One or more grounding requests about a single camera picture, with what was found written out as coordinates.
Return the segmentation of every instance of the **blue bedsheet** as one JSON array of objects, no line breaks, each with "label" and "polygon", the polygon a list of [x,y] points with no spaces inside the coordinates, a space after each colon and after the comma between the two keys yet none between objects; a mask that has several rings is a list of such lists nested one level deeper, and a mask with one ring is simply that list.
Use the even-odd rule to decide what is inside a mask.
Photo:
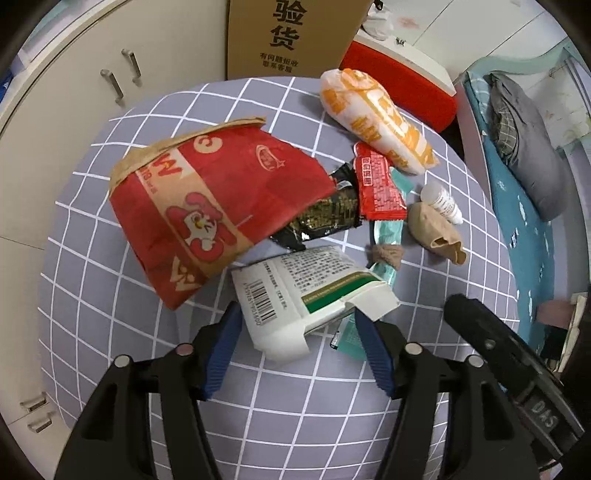
[{"label": "blue bedsheet", "polygon": [[515,276],[519,336],[538,353],[544,345],[545,327],[534,322],[540,303],[554,297],[554,238],[551,222],[543,222],[530,198],[502,162],[491,141],[472,86],[464,87],[483,136],[486,166],[491,183],[492,207],[509,250]]}]

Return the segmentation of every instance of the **barcode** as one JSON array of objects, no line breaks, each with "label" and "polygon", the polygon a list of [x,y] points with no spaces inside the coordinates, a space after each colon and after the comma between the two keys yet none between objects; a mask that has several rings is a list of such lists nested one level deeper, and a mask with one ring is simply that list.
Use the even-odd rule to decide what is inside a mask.
[{"label": "barcode", "polygon": [[247,284],[246,287],[252,295],[252,302],[256,309],[256,314],[259,317],[256,323],[258,325],[264,325],[266,322],[275,320],[277,318],[277,314],[273,309],[273,304],[271,303],[271,299],[269,298],[269,294],[267,293],[267,289],[265,288],[263,281],[254,281]]}]

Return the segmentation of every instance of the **metal handle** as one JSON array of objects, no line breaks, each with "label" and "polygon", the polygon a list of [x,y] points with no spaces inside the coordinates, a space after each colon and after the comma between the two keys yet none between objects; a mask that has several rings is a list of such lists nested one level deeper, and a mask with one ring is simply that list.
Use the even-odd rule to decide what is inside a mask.
[{"label": "metal handle", "polygon": [[129,60],[129,62],[131,63],[131,67],[134,70],[135,77],[133,77],[131,81],[134,82],[136,85],[139,85],[141,83],[142,73],[139,70],[138,60],[135,58],[135,53],[131,50],[127,50],[126,48],[121,50],[121,53],[124,57],[126,57]]},{"label": "metal handle", "polygon": [[51,421],[51,415],[53,412],[48,413],[47,417],[38,421],[34,421],[32,423],[28,423],[27,427],[29,430],[35,433],[41,433],[45,430],[48,426],[50,426],[53,422]]},{"label": "metal handle", "polygon": [[123,90],[121,90],[119,83],[117,83],[117,79],[115,78],[115,75],[113,74],[113,72],[110,70],[103,69],[100,71],[100,76],[105,78],[113,86],[113,88],[115,89],[115,93],[117,94],[117,97],[115,98],[115,102],[121,103],[121,100],[123,100]]},{"label": "metal handle", "polygon": [[20,403],[21,407],[24,408],[27,412],[31,413],[38,408],[41,408],[43,405],[47,405],[47,397],[46,392],[41,392],[41,395],[35,397],[31,400],[22,401]]}]

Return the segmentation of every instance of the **brown paper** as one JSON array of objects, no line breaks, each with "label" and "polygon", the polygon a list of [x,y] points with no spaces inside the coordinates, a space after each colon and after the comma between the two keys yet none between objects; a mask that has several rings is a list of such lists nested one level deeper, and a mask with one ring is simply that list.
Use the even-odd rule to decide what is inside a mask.
[{"label": "brown paper", "polygon": [[374,245],[372,257],[374,263],[387,263],[395,270],[400,270],[404,248],[402,245]]},{"label": "brown paper", "polygon": [[462,237],[456,228],[433,207],[423,202],[408,209],[408,228],[412,236],[426,249],[448,258],[456,265],[466,262]]},{"label": "brown paper", "polygon": [[187,140],[190,140],[191,138],[206,135],[224,128],[239,127],[241,125],[259,125],[262,127],[266,123],[267,119],[261,116],[240,118],[238,120],[233,120],[224,124],[204,128],[197,132],[184,134],[179,137],[165,138],[164,140],[160,140],[149,147],[135,148],[130,150],[129,153],[123,159],[119,160],[111,170],[111,179],[109,180],[109,197],[117,188],[117,186],[128,177],[128,175],[132,174],[136,170],[139,170],[141,167],[147,165],[152,160],[155,160],[167,150],[170,150],[171,148],[174,148],[186,142]]},{"label": "brown paper", "polygon": [[339,68],[372,0],[231,0],[228,79]]}]

